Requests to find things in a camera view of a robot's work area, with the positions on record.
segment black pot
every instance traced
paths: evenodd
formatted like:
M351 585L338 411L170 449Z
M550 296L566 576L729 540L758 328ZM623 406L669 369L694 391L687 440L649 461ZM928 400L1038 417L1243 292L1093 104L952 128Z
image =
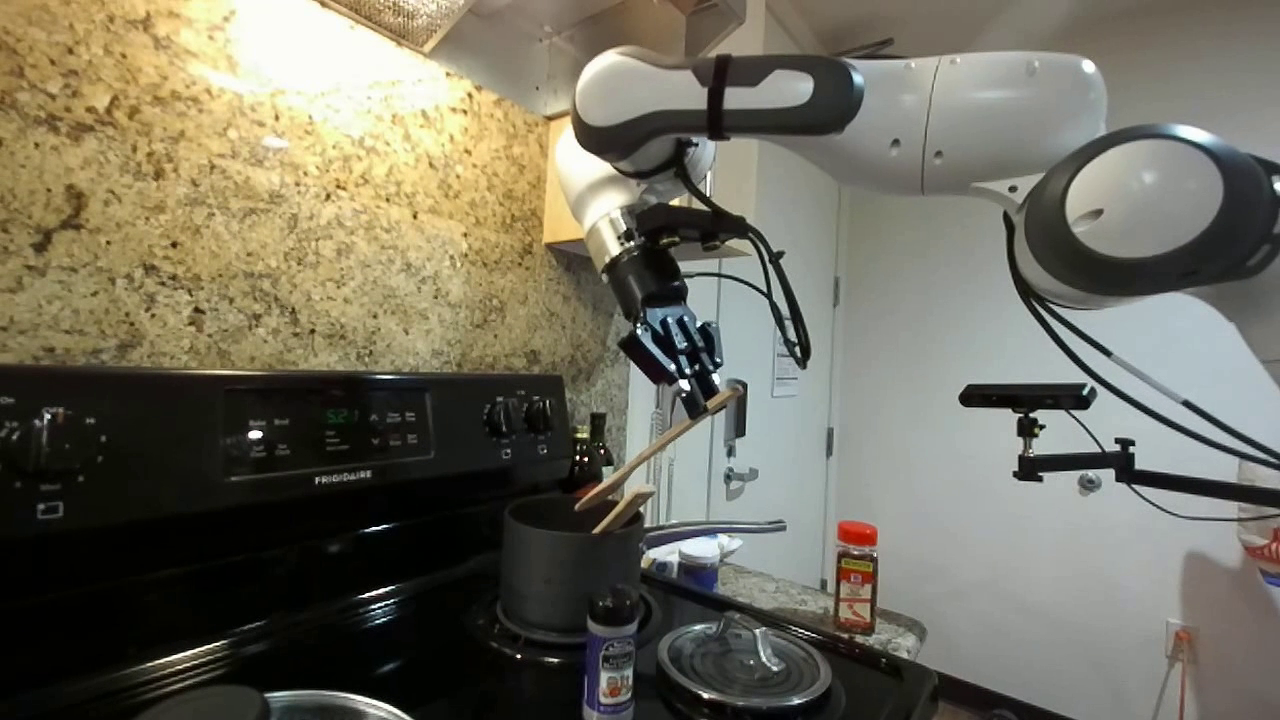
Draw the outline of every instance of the black pot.
M500 622L532 642L574 644L587 635L587 604L610 585L641 587L641 558L654 543L716 532L782 532L782 519L690 519L653 523L631 515L623 529L593 536L610 513L572 508L572 497L523 497L505 508Z

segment granite backsplash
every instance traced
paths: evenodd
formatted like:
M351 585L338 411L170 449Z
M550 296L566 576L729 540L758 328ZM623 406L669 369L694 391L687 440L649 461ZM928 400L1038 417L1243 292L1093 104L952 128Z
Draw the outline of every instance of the granite backsplash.
M311 0L3 0L0 155L3 366L557 374L623 417L544 121Z

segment wooden spoon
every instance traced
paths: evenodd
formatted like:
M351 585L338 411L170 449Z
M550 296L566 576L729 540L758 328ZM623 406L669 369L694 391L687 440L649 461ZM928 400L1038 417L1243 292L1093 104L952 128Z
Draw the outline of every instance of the wooden spoon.
M572 508L582 513L582 508L595 508L600 499L608 499L616 487L627 484L627 477L649 463L653 458L659 458L669 443L676 443L682 431L690 431L698 422L724 411L729 406L736 406L739 391L721 391L708 400L708 411L705 417L682 417L678 424L673 424L662 436L654 436L645 454L637 454L631 461L623 461L610 477L603 477L600 484L593 484Z

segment black cable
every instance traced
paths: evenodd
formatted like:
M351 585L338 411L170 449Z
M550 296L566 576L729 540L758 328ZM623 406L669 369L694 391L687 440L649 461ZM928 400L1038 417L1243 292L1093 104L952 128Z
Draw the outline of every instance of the black cable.
M690 145L676 145L676 153L678 153L678 160L676 160L676 182L678 182L682 193L687 193L690 202L698 202L712 217L731 217L724 206L716 206L705 188L690 185L687 164L682 164L687 149L690 149ZM758 260L758 281L765 281L765 292L758 292L758 296L765 296L765 303L766 303L766 313L770 313L770 323L774 323L789 355L791 355L801 369L808 369L808 362L812 362L812 337L808 337L808 319L802 319L802 307L801 307L801 299L794 299L791 278L782 272L782 253L774 253L774 249L766 245L766 235L765 235L754 224L749 224L742 217L731 217L731 219L749 228L742 239L750 245L754 260Z
M758 299L766 299L758 285L750 285L750 281L742 281L742 278L729 278L729 272L682 272L682 281L739 285L739 289L754 292Z
M1093 449L1095 454L1108 454L1108 443L1074 417L1074 411L1066 411L1074 424L1081 424L1081 431L1093 440ZM1191 513L1175 513L1175 508L1167 508L1167 506L1161 506L1154 497L1149 497L1142 487L1137 487L1137 484L1125 484L1137 499L1142 499L1142 506L1150 506L1154 513L1165 513L1165 515L1175 515L1175 519L1191 519L1191 523L1256 523L1256 519L1280 519L1280 513L1258 513L1258 515L1191 515Z
M1031 292L1035 307L1047 313L1057 323L1062 323L1074 341L1082 341L1093 351L1108 355L1113 366L1125 366L1108 343L1099 343L1099 341L1087 337L1081 323L1070 323L1070 319L1066 319L1061 307L1053 307L1035 289L1027 289L1027 292ZM1205 424L1213 424L1216 431L1223 431L1223 436L1231 436L1231 440L1241 440L1241 443L1249 443L1249 449L1280 461L1277 449L1269 449L1269 443L1256 440L1256 436L1243 436L1241 428L1231 428L1231 424L1223 424L1221 417L1205 411L1194 400L1182 400L1182 398L1170 398L1170 400L1175 400L1182 411L1191 411L1191 417L1201 417Z
M1241 449L1226 449L1194 428L1182 428L1178 422L1149 409L1142 400L1128 398L1125 390L1115 390L1108 377L1099 377L1045 317L1061 319L1061 313L1022 281L1022 272L1014 270L1014 249L1012 249L1012 217L1002 217L1002 253L1006 253L1006 278L1012 278L1012 289L1018 296L1018 303L1027 307L1027 317L1038 323L1038 331L1087 377L1095 382L1099 390L1108 390L1113 398L1120 398L1125 406L1131 406L1137 411L1150 417L1154 424L1205 443L1205 449L1216 449L1223 458L1236 458L1236 461L1249 461L1249 463L1258 463L1258 470L1277 470L1280 474L1280 461L1269 458L1249 458Z

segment electric stove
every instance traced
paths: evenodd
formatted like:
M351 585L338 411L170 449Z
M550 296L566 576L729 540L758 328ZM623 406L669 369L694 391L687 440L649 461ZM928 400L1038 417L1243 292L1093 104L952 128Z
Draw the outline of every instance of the electric stove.
M0 716L133 720L207 683L581 716L581 649L495 607L500 508L566 461L557 377L3 369ZM662 632L721 614L831 663L789 716L932 716L911 661L645 576L641 720L742 716L654 668Z

